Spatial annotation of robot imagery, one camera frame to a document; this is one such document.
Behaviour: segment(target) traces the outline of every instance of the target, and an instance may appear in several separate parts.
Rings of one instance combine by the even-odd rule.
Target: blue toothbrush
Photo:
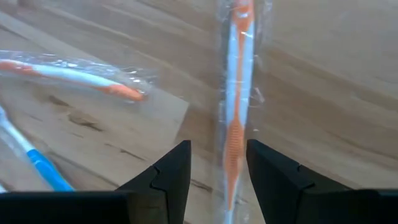
[[[7,133],[13,137],[16,142],[26,152],[32,165],[42,178],[55,191],[73,191],[74,189],[62,177],[57,168],[35,147],[30,143],[21,132],[8,120],[6,111],[0,105],[0,127],[4,128]]]

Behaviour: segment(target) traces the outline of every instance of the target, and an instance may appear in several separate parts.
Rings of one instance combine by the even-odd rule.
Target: wooden table
[[[395,3],[273,7],[273,42],[257,47],[255,87],[265,103],[251,111],[249,136],[351,187],[398,187]],[[211,223],[211,195],[219,194],[210,175],[220,77],[215,12],[213,0],[0,0],[0,49],[158,75],[141,105],[10,79],[0,82],[0,100],[78,190],[113,190],[191,139],[185,220]],[[9,149],[1,155],[0,181],[10,190],[46,189]],[[247,176],[243,182],[250,223],[264,223]]]

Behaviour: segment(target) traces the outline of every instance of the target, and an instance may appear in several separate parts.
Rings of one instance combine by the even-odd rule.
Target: black plastic part
[[[0,194],[0,223],[182,224],[190,166],[184,141],[114,192]]]
[[[256,140],[246,155],[267,224],[398,223],[398,190],[352,190]]]

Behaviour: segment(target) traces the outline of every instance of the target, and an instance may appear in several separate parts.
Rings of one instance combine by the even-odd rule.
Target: wood grain
[[[252,100],[248,137],[350,187],[397,188],[397,4],[272,6],[272,42],[257,45],[254,74],[265,102]],[[81,190],[115,189],[191,139],[185,221],[210,223],[211,197],[222,195],[211,176],[222,65],[216,19],[210,0],[0,0],[2,49],[138,65],[157,75],[152,98],[138,106],[3,78],[0,100]],[[0,172],[0,182],[11,190],[46,189],[26,163],[3,151],[0,167],[11,173]],[[264,223],[247,176],[243,182],[239,199],[250,223]]]

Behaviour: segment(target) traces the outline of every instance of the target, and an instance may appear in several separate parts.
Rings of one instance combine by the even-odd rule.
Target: orange toothbrush
[[[138,90],[129,88],[121,83],[98,77],[86,72],[80,72],[70,68],[59,68],[48,65],[36,65],[17,60],[0,60],[0,72],[14,72],[18,75],[30,77],[45,77],[87,86],[104,93],[119,96],[121,98],[141,101],[144,96]]]
[[[244,129],[249,108],[254,52],[254,3],[234,0],[228,45],[226,140],[224,144],[225,224],[233,223],[239,175],[244,160]]]

